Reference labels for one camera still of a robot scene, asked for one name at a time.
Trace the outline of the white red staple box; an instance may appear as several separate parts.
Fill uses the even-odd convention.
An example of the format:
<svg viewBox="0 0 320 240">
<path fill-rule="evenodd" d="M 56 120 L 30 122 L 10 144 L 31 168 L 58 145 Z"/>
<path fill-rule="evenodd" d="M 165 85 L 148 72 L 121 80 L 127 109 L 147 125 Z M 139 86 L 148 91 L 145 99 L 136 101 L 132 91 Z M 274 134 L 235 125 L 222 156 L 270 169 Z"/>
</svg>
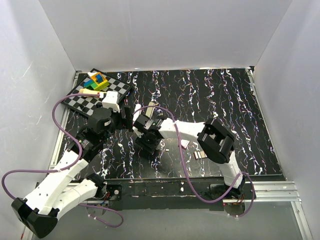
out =
<svg viewBox="0 0 320 240">
<path fill-rule="evenodd" d="M 181 141 L 181 146 L 186 149 L 189 145 L 190 141 L 189 140 L 182 140 Z"/>
</svg>

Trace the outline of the white stapler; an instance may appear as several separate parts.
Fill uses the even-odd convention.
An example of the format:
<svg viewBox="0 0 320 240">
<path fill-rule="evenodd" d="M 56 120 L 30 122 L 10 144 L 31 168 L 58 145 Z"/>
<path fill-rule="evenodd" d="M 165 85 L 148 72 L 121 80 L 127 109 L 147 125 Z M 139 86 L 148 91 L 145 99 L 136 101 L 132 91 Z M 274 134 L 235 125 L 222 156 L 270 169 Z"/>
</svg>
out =
<svg viewBox="0 0 320 240">
<path fill-rule="evenodd" d="M 142 107 L 142 106 L 141 106 L 141 104 L 139 104 L 139 103 L 135 105 L 134 113 L 133 113 L 133 121 L 134 121 L 134 122 L 136 121 L 136 119 L 138 118 L 138 116 L 141 114 L 141 110 L 140 110 L 141 107 Z"/>
</svg>

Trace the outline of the grey beige stapler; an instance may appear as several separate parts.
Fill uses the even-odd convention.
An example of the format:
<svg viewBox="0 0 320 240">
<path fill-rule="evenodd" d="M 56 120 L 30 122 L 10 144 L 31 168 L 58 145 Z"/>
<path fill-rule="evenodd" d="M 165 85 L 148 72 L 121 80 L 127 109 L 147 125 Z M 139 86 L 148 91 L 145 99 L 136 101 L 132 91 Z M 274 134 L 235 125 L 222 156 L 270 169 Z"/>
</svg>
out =
<svg viewBox="0 0 320 240">
<path fill-rule="evenodd" d="M 145 115 L 150 119 L 153 115 L 153 112 L 154 112 L 154 105 L 155 103 L 154 102 L 149 102 L 148 104 L 148 107 L 146 108 L 146 112 L 145 112 Z"/>
</svg>

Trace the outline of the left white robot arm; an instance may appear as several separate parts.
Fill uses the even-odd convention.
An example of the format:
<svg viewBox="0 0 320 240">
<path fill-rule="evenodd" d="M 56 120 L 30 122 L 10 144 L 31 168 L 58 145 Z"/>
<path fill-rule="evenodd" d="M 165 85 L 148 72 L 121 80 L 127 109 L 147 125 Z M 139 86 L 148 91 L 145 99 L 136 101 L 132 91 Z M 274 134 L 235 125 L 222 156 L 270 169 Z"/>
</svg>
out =
<svg viewBox="0 0 320 240">
<path fill-rule="evenodd" d="M 52 232 L 58 220 L 87 199 L 118 201 L 122 196 L 120 184 L 107 184 L 96 173 L 88 175 L 78 185 L 66 190 L 74 177 L 86 168 L 103 149 L 104 142 L 116 130 L 133 127 L 130 106 L 120 112 L 112 108 L 99 107 L 94 110 L 76 135 L 80 143 L 74 141 L 46 178 L 26 197 L 17 197 L 11 204 L 18 219 L 42 239 Z"/>
</svg>

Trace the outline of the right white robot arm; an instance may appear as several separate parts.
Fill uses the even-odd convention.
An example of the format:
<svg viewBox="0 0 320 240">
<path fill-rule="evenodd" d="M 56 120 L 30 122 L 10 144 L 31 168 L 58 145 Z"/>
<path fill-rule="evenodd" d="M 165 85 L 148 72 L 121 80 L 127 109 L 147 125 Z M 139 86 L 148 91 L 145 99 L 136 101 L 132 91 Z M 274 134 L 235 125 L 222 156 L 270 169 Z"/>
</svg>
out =
<svg viewBox="0 0 320 240">
<path fill-rule="evenodd" d="M 206 157 L 219 167 L 227 195 L 237 199 L 245 192 L 244 176 L 236 160 L 235 137 L 218 120 L 184 122 L 170 118 L 151 119 L 141 114 L 134 121 L 133 130 L 137 135 L 136 144 L 150 153 L 163 139 L 197 143 Z"/>
</svg>

